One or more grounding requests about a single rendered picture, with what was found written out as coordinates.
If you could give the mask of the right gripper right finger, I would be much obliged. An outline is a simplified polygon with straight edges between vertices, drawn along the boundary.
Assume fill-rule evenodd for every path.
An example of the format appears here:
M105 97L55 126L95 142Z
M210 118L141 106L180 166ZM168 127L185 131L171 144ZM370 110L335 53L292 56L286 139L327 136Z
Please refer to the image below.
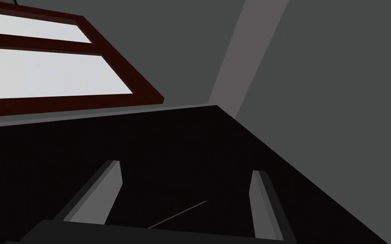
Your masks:
M269 241L296 241L269 175L254 170L249 201L255 238Z

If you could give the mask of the dark red framed window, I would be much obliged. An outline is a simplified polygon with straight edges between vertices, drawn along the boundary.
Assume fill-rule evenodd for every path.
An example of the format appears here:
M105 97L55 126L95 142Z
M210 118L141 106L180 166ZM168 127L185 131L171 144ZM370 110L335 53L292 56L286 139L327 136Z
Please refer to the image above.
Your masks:
M0 2L0 116L163 101L85 17Z

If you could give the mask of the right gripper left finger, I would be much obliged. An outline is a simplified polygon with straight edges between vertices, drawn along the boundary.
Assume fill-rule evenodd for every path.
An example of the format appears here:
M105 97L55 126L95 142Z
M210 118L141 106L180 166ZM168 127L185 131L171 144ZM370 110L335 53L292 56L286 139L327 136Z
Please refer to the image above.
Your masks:
M120 162L107 160L54 220L105 224L122 184Z

